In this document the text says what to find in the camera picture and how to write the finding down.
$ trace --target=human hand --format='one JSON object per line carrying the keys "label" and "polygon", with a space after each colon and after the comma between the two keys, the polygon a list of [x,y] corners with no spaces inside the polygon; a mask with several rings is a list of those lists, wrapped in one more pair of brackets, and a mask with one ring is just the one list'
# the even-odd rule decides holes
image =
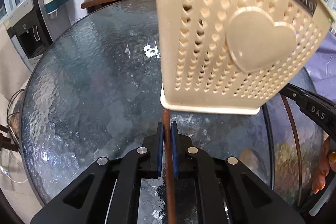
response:
{"label": "human hand", "polygon": [[336,172],[336,152],[330,153],[330,137],[323,144],[322,153],[320,155],[319,166],[316,169],[312,188],[314,194],[322,190],[326,185],[326,176],[330,172],[330,168]]}

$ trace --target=heart emblem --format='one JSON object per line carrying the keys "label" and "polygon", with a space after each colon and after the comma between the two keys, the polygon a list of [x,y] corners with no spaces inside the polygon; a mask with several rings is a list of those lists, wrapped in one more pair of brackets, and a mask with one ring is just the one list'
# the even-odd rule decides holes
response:
{"label": "heart emblem", "polygon": [[231,17],[226,42],[237,67],[250,73],[290,56],[296,47],[296,35],[291,24],[274,22],[264,10],[246,7]]}

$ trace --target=textured glass tabletop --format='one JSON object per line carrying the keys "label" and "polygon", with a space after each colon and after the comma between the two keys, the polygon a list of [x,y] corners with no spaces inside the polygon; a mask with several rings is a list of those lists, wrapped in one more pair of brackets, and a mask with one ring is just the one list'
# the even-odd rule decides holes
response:
{"label": "textured glass tabletop", "polygon": [[[22,156],[31,183],[49,202],[98,157],[115,159],[141,145],[161,121],[161,71],[155,0],[126,0],[77,22],[56,40],[27,86]],[[314,90],[302,70],[293,84]],[[309,185],[322,131],[290,101]],[[293,133],[280,96],[268,102],[276,145],[276,192],[289,204],[298,189]],[[263,113],[255,116],[172,112],[179,133],[211,156],[240,157],[269,183]],[[191,181],[177,184],[179,223],[197,223]],[[162,178],[143,180],[139,223],[165,223]]]}

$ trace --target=silver screw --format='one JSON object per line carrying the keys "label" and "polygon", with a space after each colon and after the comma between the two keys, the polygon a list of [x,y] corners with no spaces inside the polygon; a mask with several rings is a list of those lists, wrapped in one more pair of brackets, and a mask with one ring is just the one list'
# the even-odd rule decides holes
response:
{"label": "silver screw", "polygon": [[147,153],[148,149],[142,146],[142,147],[139,147],[136,151],[139,154],[145,154],[145,153]]}
{"label": "silver screw", "polygon": [[97,163],[99,164],[99,165],[105,165],[105,164],[107,164],[107,158],[105,158],[105,157],[101,157],[101,158],[99,158],[98,160],[97,160]]}
{"label": "silver screw", "polygon": [[196,154],[198,152],[198,149],[196,147],[189,147],[188,152],[190,154]]}
{"label": "silver screw", "polygon": [[235,165],[235,164],[238,163],[238,160],[235,157],[230,157],[230,158],[227,159],[227,162],[231,165]]}

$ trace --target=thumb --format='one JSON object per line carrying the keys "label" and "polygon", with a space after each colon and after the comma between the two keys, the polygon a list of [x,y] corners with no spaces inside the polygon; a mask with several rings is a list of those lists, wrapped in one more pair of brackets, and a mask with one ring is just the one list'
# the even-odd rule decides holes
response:
{"label": "thumb", "polygon": [[336,152],[331,152],[328,158],[331,169],[336,172]]}

